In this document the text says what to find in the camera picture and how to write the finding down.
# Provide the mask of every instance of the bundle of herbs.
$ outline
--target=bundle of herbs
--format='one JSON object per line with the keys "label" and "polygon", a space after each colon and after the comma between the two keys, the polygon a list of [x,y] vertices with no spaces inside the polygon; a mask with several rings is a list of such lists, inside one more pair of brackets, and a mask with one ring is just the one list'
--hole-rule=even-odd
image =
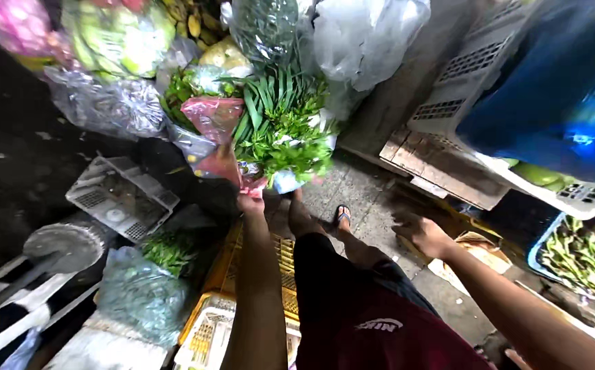
{"label": "bundle of herbs", "polygon": [[169,86],[163,96],[160,96],[160,102],[174,124],[199,133],[181,112],[181,105],[186,100],[198,96],[239,97],[241,94],[231,82],[219,80],[227,76],[225,69],[211,65],[198,66],[196,62],[193,60],[185,68],[178,68],[172,74]]}
{"label": "bundle of herbs", "polygon": [[263,75],[223,78],[243,85],[247,110],[233,133],[236,158],[263,168],[271,188],[274,175],[290,170],[298,181],[322,176],[331,165],[331,128],[319,112],[327,96],[320,76],[300,71],[299,63],[268,65]]}
{"label": "bundle of herbs", "polygon": [[157,231],[142,244],[145,259],[154,262],[174,276],[196,255],[193,235],[187,231]]}
{"label": "bundle of herbs", "polygon": [[567,216],[546,241],[541,264],[570,288],[595,294],[595,218],[580,221]]}

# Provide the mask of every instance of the person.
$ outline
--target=person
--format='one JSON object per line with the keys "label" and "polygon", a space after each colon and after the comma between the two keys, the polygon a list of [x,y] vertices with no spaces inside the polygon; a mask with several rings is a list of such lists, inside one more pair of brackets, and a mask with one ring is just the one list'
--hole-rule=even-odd
{"label": "person", "polygon": [[[281,276],[264,203],[241,195],[244,247],[237,308],[221,369],[286,369]],[[289,227],[301,343],[298,369],[492,369],[411,284],[395,262],[356,239],[350,210],[337,208],[337,254],[324,229],[293,194]],[[429,219],[396,226],[426,256],[442,259],[491,323],[533,369],[595,369],[595,339],[497,274]]]}

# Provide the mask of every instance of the plastic crate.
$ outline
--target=plastic crate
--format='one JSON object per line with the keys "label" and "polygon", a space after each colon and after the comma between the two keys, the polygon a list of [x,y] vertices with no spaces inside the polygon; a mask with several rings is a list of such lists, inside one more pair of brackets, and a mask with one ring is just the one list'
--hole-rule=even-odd
{"label": "plastic crate", "polygon": [[[295,360],[301,334],[295,289],[294,241],[271,234],[282,274],[282,301],[286,320],[289,363]],[[179,335],[181,348],[175,362],[182,367],[218,369],[226,351],[236,314],[236,274],[243,246],[242,223],[226,237],[224,247],[213,263],[199,302]]]}
{"label": "plastic crate", "polygon": [[[217,370],[222,364],[236,316],[236,301],[219,293],[205,293],[193,310],[194,321],[174,357],[181,369]],[[288,364],[297,358],[301,333],[286,322]]]}
{"label": "plastic crate", "polygon": [[595,182],[576,181],[557,193],[540,188],[510,171],[504,161],[476,152],[455,133],[482,93],[497,81],[501,67],[514,55],[545,3],[546,0],[512,0],[498,5],[481,18],[407,126],[489,172],[496,181],[545,201],[577,219],[587,220],[595,216]]}
{"label": "plastic crate", "polygon": [[[118,195],[107,188],[109,176],[133,189]],[[66,199],[132,242],[156,231],[179,198],[127,157],[96,157],[65,195]]]}
{"label": "plastic crate", "polygon": [[[271,234],[272,242],[282,274],[282,301],[287,319],[299,323],[297,308],[297,289],[295,288],[295,264],[293,263],[293,240]],[[232,298],[236,297],[236,274],[240,266],[240,251],[243,248],[242,223],[237,223],[226,237],[224,247],[213,263],[209,276],[204,283],[203,292],[216,292]],[[188,319],[186,327],[191,326]],[[179,336],[179,343],[185,340],[186,330]]]}

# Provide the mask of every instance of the blue basket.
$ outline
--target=blue basket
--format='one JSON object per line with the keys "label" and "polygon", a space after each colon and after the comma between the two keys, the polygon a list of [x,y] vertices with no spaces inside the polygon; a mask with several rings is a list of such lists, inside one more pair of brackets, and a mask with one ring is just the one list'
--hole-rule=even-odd
{"label": "blue basket", "polygon": [[535,242],[532,248],[530,248],[525,258],[528,266],[535,273],[555,282],[562,282],[562,279],[560,279],[556,274],[550,272],[545,266],[541,265],[541,263],[537,260],[537,255],[540,252],[540,249],[546,245],[548,237],[558,228],[558,226],[560,226],[565,217],[567,217],[567,214],[560,212],[560,214],[558,214],[558,216],[553,219],[553,221],[548,225],[548,229],[544,231],[540,239]]}

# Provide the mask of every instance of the foot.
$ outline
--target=foot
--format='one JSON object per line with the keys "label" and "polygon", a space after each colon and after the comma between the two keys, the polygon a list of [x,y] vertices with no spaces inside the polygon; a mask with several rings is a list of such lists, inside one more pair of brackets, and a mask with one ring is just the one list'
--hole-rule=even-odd
{"label": "foot", "polygon": [[336,217],[339,219],[337,231],[350,232],[350,209],[348,207],[338,207],[336,212]]}

